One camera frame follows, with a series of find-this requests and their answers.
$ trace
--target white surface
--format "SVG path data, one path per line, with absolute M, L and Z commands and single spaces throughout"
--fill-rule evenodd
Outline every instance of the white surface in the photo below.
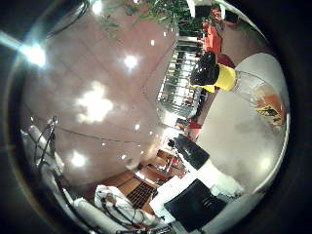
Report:
M 244 192 L 244 187 L 231 176 L 219 171 L 211 160 L 207 160 L 203 167 L 197 171 L 196 177 L 209 187 L 215 196 L 223 194 L 232 197 L 235 194 L 242 194 Z
M 270 83 L 288 108 L 282 69 L 270 55 L 256 54 L 237 68 Z M 253 192 L 279 162 L 287 125 L 272 128 L 243 99 L 220 91 L 212 104 L 197 144 L 205 149 L 217 168 L 233 176 Z
M 75 200 L 74 206 L 79 215 L 87 220 L 92 226 L 99 227 L 104 233 L 115 233 L 118 230 L 127 230 L 83 198 Z

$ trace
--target tiled ceiling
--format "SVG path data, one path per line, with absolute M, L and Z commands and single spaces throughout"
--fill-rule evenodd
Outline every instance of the tiled ceiling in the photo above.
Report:
M 24 87 L 22 125 L 27 128 L 32 116 L 42 130 L 51 116 L 58 116 L 57 153 L 73 185 L 119 174 L 130 158 L 135 164 L 154 157 L 164 131 L 156 97 L 176 31 L 164 36 L 167 29 L 155 21 L 133 24 L 137 15 L 127 16 L 123 8 L 112 17 L 120 23 L 115 33 L 118 40 L 104 32 L 90 9 L 62 33 L 47 39 L 47 64 L 30 71 Z M 132 70 L 124 63 L 126 56 L 138 60 Z M 96 103 L 78 104 L 86 92 L 95 90 L 99 91 Z M 102 120 L 83 121 L 91 105 L 103 113 Z M 84 167 L 71 164 L 74 151 L 85 157 Z

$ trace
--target black object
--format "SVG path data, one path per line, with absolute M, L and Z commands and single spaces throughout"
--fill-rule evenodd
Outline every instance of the black object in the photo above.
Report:
M 217 199 L 203 182 L 195 179 L 164 206 L 186 231 L 191 232 L 212 220 L 225 205 L 226 203 Z
M 147 234 L 144 230 L 126 230 L 126 231 L 116 231 L 116 234 Z
M 211 13 L 211 6 L 195 6 L 195 18 L 207 18 Z
M 218 77 L 219 67 L 215 64 L 215 54 L 205 52 L 197 61 L 190 75 L 191 85 L 213 85 Z
M 159 227 L 159 228 L 153 228 L 148 231 L 148 234 L 171 234 L 172 228 L 170 226 L 164 226 L 164 227 Z
M 232 13 L 230 11 L 225 10 L 225 21 L 237 23 L 238 22 L 238 15 L 235 13 Z
M 75 21 L 81 18 L 88 10 L 90 2 L 88 0 L 67 0 L 64 1 L 61 5 L 62 11 L 58 12 L 58 17 L 53 16 L 54 19 L 64 18 L 65 23 L 58 25 L 57 28 L 54 28 L 47 35 L 47 38 L 56 36 L 61 33 L 65 29 L 67 29 L 70 25 L 72 25 Z
M 175 138 L 175 148 L 196 170 L 200 169 L 210 158 L 209 153 L 184 135 L 178 135 Z
M 175 147 L 175 141 L 172 140 L 172 139 L 170 139 L 170 140 L 168 141 L 168 146 L 169 146 L 169 147 Z

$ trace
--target black lid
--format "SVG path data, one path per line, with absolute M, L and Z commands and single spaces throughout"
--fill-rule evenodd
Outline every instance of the black lid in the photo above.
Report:
M 213 85 L 218 77 L 219 67 L 215 64 L 215 54 L 205 52 L 197 61 L 190 76 L 191 85 Z

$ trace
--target ceiling light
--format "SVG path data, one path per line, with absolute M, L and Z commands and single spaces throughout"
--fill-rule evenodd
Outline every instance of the ceiling light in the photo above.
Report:
M 132 69 L 137 65 L 137 59 L 133 56 L 128 56 L 125 59 L 125 64 L 128 66 L 128 68 Z
M 136 131 L 139 129 L 139 124 L 135 125 L 135 129 L 136 129 Z
M 93 124 L 94 122 L 102 122 L 106 114 L 113 108 L 112 102 L 104 98 L 103 85 L 95 81 L 92 86 L 93 88 L 90 91 L 76 100 L 77 105 L 85 107 L 85 113 L 77 115 L 79 123 Z
M 76 151 L 74 151 L 73 153 L 73 157 L 71 159 L 71 163 L 75 166 L 75 167 L 82 167 L 85 165 L 86 160 L 85 157 L 82 156 L 81 154 L 77 153 Z
M 102 4 L 100 0 L 97 0 L 94 5 L 92 6 L 92 11 L 98 15 L 101 12 Z
M 20 51 L 30 62 L 36 65 L 44 66 L 46 64 L 45 51 L 39 45 L 34 45 L 33 47 L 22 46 Z

